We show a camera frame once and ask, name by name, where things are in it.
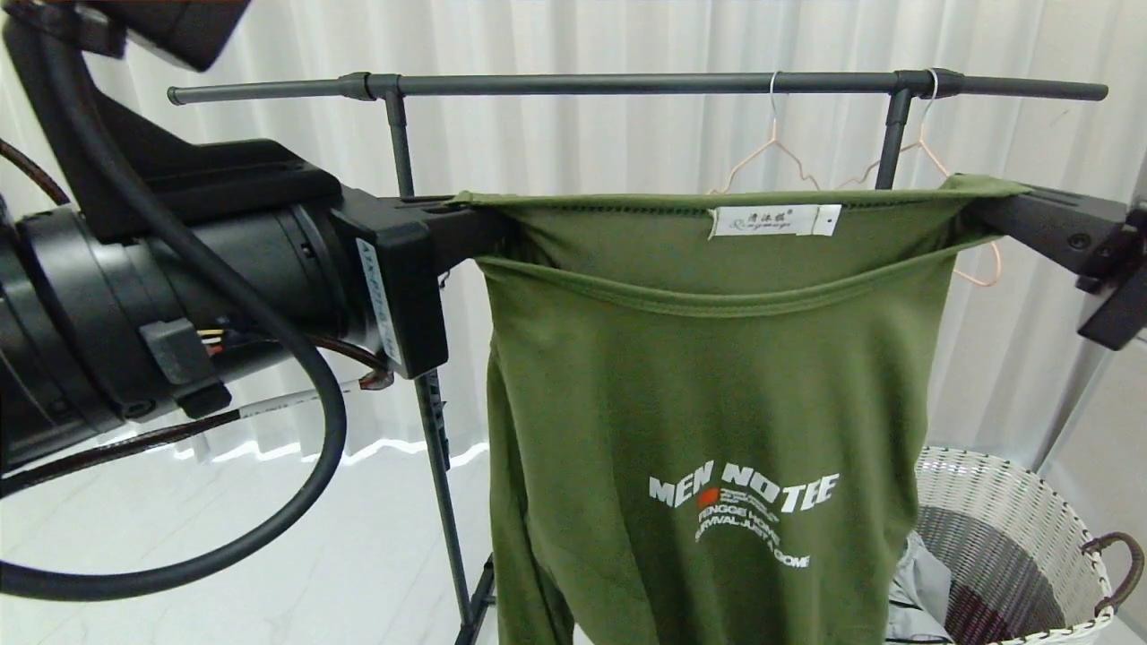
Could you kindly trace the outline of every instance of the white curtain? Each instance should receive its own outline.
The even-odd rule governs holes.
[[[673,2],[314,2],[257,0],[204,75],[131,47],[126,64],[91,57],[114,98],[193,142],[279,140],[346,185],[397,194],[381,103],[278,100],[173,107],[167,86],[333,78],[350,71],[447,73],[885,71],[945,67],[968,75],[1109,84],[1101,103],[960,96],[928,114],[947,168],[1125,200],[1147,147],[1147,3],[1139,0],[813,0]],[[0,64],[0,135],[62,177],[19,91]],[[876,158],[887,98],[777,96],[782,141],[822,186]],[[512,193],[673,192],[718,186],[768,137],[770,99],[755,96],[412,98],[415,186]],[[915,102],[911,141],[923,102]],[[897,187],[941,174],[918,153]],[[775,153],[734,191],[801,187]],[[8,166],[0,187],[15,213],[47,201]],[[1030,463],[1062,422],[1098,352],[1075,335],[1083,296],[1066,271],[1005,241],[1002,280],[953,281],[933,375],[933,437]],[[990,275],[990,252],[960,259]],[[442,370],[452,453],[481,449],[490,319],[481,275],[465,266],[443,302],[451,362]],[[336,362],[342,379],[360,370]],[[306,389],[294,365],[237,383],[241,402]],[[350,399],[348,453],[424,449],[408,383]],[[209,434],[177,456],[313,454],[315,406]]]

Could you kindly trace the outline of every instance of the green shirt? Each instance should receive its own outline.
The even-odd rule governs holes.
[[[521,223],[479,259],[501,642],[882,643],[960,210],[1024,189],[459,195]]]

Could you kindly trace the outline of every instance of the basket handle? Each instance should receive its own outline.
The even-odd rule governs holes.
[[[1131,570],[1128,572],[1128,577],[1123,578],[1123,584],[1115,590],[1109,597],[1103,598],[1095,605],[1095,615],[1098,616],[1100,612],[1110,607],[1115,611],[1119,609],[1119,605],[1131,596],[1131,592],[1136,590],[1136,585],[1139,584],[1139,578],[1144,575],[1144,550],[1139,546],[1133,537],[1122,531],[1114,531],[1107,535],[1101,535],[1095,539],[1083,545],[1084,553],[1101,553],[1108,546],[1115,544],[1116,542],[1122,542],[1128,545],[1128,551],[1131,551]]]

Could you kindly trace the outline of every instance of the marble tile floor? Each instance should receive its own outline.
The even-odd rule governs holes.
[[[450,472],[471,590],[490,553],[482,448]],[[5,500],[0,551],[80,573],[170,564],[251,528],[310,467],[297,454],[219,464],[143,454]],[[481,645],[498,643],[496,612]],[[295,528],[204,581],[115,603],[0,597],[5,645],[442,645],[457,630],[426,453],[393,449],[344,464]],[[583,635],[576,642],[588,644]],[[1122,624],[1100,643],[1142,645]]]

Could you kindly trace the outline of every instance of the laundry basket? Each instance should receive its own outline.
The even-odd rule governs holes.
[[[1062,497],[1006,459],[926,448],[916,483],[916,530],[952,570],[945,627],[960,645],[1094,643],[1142,574],[1133,539],[1092,539]],[[1113,592],[1100,551],[1115,542],[1132,566]]]

